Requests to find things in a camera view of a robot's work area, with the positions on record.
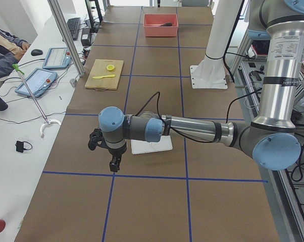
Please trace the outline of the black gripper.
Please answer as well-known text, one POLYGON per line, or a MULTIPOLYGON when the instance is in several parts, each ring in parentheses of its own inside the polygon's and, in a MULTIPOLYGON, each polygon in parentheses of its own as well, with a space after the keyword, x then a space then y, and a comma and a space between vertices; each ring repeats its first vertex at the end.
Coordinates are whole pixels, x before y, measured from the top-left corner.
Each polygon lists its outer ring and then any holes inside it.
POLYGON ((109 163, 110 171, 111 172, 118 172, 120 170, 120 163, 122 160, 122 155, 126 152, 127 147, 122 146, 117 149, 108 148, 109 153, 113 156, 112 160, 109 163))

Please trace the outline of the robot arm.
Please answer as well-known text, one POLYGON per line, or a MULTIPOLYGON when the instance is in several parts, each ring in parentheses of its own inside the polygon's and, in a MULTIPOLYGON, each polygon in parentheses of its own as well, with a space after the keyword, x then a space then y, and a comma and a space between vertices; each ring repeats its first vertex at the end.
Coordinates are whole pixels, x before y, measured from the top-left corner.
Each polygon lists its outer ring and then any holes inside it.
POLYGON ((254 91, 260 96, 254 119, 217 123, 144 109, 125 114, 109 106, 99 113, 99 127, 88 147, 109 151, 112 172, 119 171, 128 140, 159 142, 171 134, 198 143, 223 143, 268 170, 301 167, 304 143, 297 139, 291 117, 304 52, 304 1, 251 1, 249 32, 267 34, 270 42, 262 86, 254 91))

